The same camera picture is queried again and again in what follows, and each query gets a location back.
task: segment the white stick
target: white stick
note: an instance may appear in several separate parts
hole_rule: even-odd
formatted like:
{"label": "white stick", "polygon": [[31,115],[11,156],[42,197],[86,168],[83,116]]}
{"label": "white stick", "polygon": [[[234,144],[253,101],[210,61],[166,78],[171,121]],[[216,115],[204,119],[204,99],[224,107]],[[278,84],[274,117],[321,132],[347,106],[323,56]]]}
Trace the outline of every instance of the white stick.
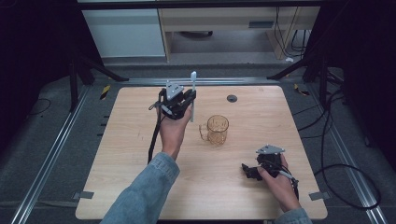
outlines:
{"label": "white stick", "polygon": [[[195,91],[195,80],[197,79],[197,73],[193,71],[191,73],[192,90]],[[191,104],[191,119],[190,122],[194,122],[194,101]]]}

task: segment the wrist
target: wrist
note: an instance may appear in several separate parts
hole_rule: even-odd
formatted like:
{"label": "wrist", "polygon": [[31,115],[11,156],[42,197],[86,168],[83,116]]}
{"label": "wrist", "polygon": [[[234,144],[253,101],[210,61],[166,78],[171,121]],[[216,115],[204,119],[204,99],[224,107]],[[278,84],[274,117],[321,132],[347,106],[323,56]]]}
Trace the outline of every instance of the wrist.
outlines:
{"label": "wrist", "polygon": [[294,210],[294,209],[302,208],[300,203],[297,200],[295,200],[293,202],[282,203],[280,205],[280,207],[281,207],[281,209],[282,209],[282,211],[284,213],[289,212],[289,211]]}
{"label": "wrist", "polygon": [[168,154],[174,160],[177,159],[178,152],[180,151],[180,147],[163,147],[162,152]]}

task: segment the measuring cup handle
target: measuring cup handle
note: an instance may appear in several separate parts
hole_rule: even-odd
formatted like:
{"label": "measuring cup handle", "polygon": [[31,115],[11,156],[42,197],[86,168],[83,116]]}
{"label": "measuring cup handle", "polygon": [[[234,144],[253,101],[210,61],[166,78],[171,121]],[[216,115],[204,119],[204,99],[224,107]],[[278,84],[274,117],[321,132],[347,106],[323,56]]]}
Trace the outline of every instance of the measuring cup handle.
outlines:
{"label": "measuring cup handle", "polygon": [[201,135],[201,138],[205,141],[209,141],[209,139],[207,139],[207,125],[206,124],[200,124],[199,125],[199,134]]}

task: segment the human arm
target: human arm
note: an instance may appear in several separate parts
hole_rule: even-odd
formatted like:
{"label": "human arm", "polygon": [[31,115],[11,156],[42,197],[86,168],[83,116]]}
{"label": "human arm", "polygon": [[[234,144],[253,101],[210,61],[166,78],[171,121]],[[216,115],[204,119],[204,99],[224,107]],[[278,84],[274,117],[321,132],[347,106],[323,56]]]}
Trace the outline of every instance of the human arm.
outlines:
{"label": "human arm", "polygon": [[[283,154],[280,158],[282,160],[282,165],[288,168],[288,164]],[[258,171],[284,212],[282,216],[276,219],[276,223],[312,223],[305,210],[301,207],[300,202],[294,193],[293,187],[291,186],[290,180],[287,177],[278,175],[276,178],[273,178],[261,167],[258,168]]]}
{"label": "human arm", "polygon": [[120,194],[102,223],[157,222],[169,190],[179,174],[176,158],[190,117],[191,109],[188,108],[182,119],[163,119],[160,129],[162,152]]}

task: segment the black wire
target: black wire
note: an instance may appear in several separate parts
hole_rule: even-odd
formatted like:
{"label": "black wire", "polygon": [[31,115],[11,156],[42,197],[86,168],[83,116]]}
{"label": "black wire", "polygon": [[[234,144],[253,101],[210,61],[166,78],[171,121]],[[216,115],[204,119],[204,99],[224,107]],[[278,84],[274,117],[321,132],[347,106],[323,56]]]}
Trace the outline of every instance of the black wire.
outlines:
{"label": "black wire", "polygon": [[155,142],[157,141],[157,136],[158,136],[158,133],[160,132],[161,123],[163,122],[163,119],[165,118],[165,117],[163,117],[161,119],[161,113],[163,111],[161,109],[161,104],[156,103],[155,106],[158,106],[160,109],[158,110],[157,123],[155,124],[154,133],[152,134],[151,143],[150,143],[149,149],[148,149],[148,164],[152,160],[152,153],[154,151]]}
{"label": "black wire", "polygon": [[291,186],[293,187],[294,194],[296,195],[297,200],[299,200],[300,199],[300,193],[298,191],[298,180],[296,178],[294,178],[294,176],[291,174],[291,171],[286,166],[284,166],[283,164],[276,164],[276,163],[274,163],[272,161],[263,161],[263,162],[270,163],[273,166],[275,166],[275,168],[278,171],[284,171],[284,172],[288,173],[289,175],[291,175],[291,177],[292,177],[292,179],[290,180]]}
{"label": "black wire", "polygon": [[293,38],[291,39],[291,49],[293,49],[294,51],[297,51],[297,52],[304,52],[306,49],[306,46],[305,46],[306,30],[304,30],[304,35],[303,35],[303,45],[300,47],[294,46],[294,40],[296,39],[297,34],[298,34],[298,30],[294,31]]}
{"label": "black wire", "polygon": [[41,101],[47,101],[49,104],[48,104],[47,107],[44,108],[43,110],[40,110],[40,111],[35,112],[35,113],[30,113],[29,115],[38,115],[38,114],[41,114],[41,113],[43,113],[44,111],[46,111],[46,110],[48,110],[48,109],[50,108],[51,101],[50,101],[49,99],[40,98],[40,99],[38,99],[37,101],[40,101],[40,100],[41,100]]}
{"label": "black wire", "polygon": [[315,107],[317,107],[318,105],[313,105],[313,106],[311,106],[311,107],[308,107],[308,108],[306,108],[306,109],[304,109],[304,110],[300,110],[299,112],[296,112],[296,113],[294,113],[294,114],[292,114],[293,116],[294,115],[298,115],[298,114],[300,114],[300,113],[303,113],[303,112],[305,112],[305,111],[307,111],[307,110],[309,110],[309,109],[312,109],[312,108],[315,108]]}
{"label": "black wire", "polygon": [[[334,100],[333,100],[333,99],[330,99],[330,101],[331,101],[331,103],[332,103],[332,102],[334,102],[334,101],[337,101],[337,100],[343,99],[343,98],[344,98],[344,96],[338,97],[338,98],[336,98],[336,99],[334,99]],[[301,113],[301,112],[304,112],[304,111],[306,111],[306,110],[308,110],[308,109],[311,109],[311,108],[313,108],[313,107],[315,107],[315,106],[311,106],[311,107],[309,107],[309,108],[307,108],[307,109],[304,109],[304,110],[302,110],[302,111],[300,111],[300,112],[298,112],[298,113],[296,113],[296,114],[299,114],[299,113]],[[310,128],[310,127],[314,126],[316,123],[318,123],[318,122],[320,121],[320,119],[325,115],[326,112],[327,112],[327,109],[325,108],[325,109],[323,110],[323,112],[321,113],[320,117],[318,117],[314,122],[312,122],[312,123],[310,123],[310,124],[304,126],[303,128],[298,129],[298,131],[302,131],[302,130],[305,130],[305,129],[307,129],[307,128]]]}
{"label": "black wire", "polygon": [[[327,126],[327,123],[329,122],[330,115],[331,115],[332,98],[333,98],[336,94],[338,94],[338,93],[340,93],[340,92],[341,92],[341,91],[338,90],[338,91],[336,91],[335,93],[333,93],[333,94],[330,96],[330,99],[329,99],[328,103],[326,104],[326,105],[327,105],[326,107],[328,108],[329,113],[328,113],[328,115],[327,115],[327,118],[326,118],[326,121],[325,121],[325,125],[324,125],[323,131],[322,131],[322,136],[321,136],[321,144],[320,144],[320,167],[321,167],[321,168],[320,168],[320,170],[318,170],[317,172],[315,172],[315,175],[317,175],[317,174],[319,174],[319,173],[322,173],[322,176],[323,176],[323,179],[324,179],[324,182],[325,182],[326,186],[329,188],[329,190],[330,190],[337,198],[339,198],[339,199],[340,199],[341,201],[343,201],[344,203],[346,203],[346,204],[348,204],[348,205],[350,205],[350,206],[352,206],[352,207],[354,207],[354,208],[360,209],[360,210],[373,209],[373,208],[376,208],[376,207],[381,203],[382,196],[381,196],[381,192],[380,192],[379,189],[376,187],[375,182],[373,181],[373,179],[370,178],[370,176],[368,176],[368,175],[367,175],[366,173],[364,173],[362,170],[360,170],[360,169],[358,169],[358,168],[356,168],[356,167],[354,167],[354,166],[347,165],[347,164],[343,164],[343,163],[337,163],[337,164],[333,164],[333,165],[324,166],[324,136],[325,136],[325,132],[326,132],[326,126]],[[348,167],[348,168],[350,168],[350,169],[353,169],[353,170],[356,170],[356,171],[362,173],[362,174],[364,175],[364,177],[365,177],[367,180],[369,180],[370,183],[372,184],[372,186],[375,188],[375,191],[376,191],[376,194],[377,194],[377,197],[378,197],[378,198],[376,199],[376,203],[373,204],[373,205],[371,205],[371,206],[360,206],[360,205],[356,205],[356,204],[354,204],[354,203],[351,203],[350,201],[348,201],[348,200],[346,200],[345,198],[341,197],[341,196],[330,186],[329,181],[328,181],[328,179],[327,179],[327,177],[326,177],[326,174],[325,174],[325,170],[328,170],[328,169],[330,169],[330,168],[337,167],[337,166],[345,166],[345,167]]]}
{"label": "black wire", "polygon": [[[327,134],[330,129],[332,128],[332,123],[329,125],[329,128],[327,129],[326,133]],[[316,135],[316,136],[306,136],[306,137],[300,137],[301,139],[307,139],[307,138],[317,138],[317,137],[321,137],[322,135]]]}
{"label": "black wire", "polygon": [[[279,26],[278,19],[279,19],[279,7],[276,7],[276,21],[275,21],[275,25],[274,25],[274,36],[275,36],[277,44],[280,46],[280,48],[282,49],[283,54],[285,54],[286,56],[291,57],[291,58],[300,56],[300,55],[294,55],[294,54],[288,53],[286,45],[285,45],[285,41],[283,39],[282,32],[280,31],[280,26]],[[276,27],[277,27],[277,29],[279,31],[279,35],[280,35],[280,38],[281,38],[282,42],[280,42],[279,39],[276,36]]]}

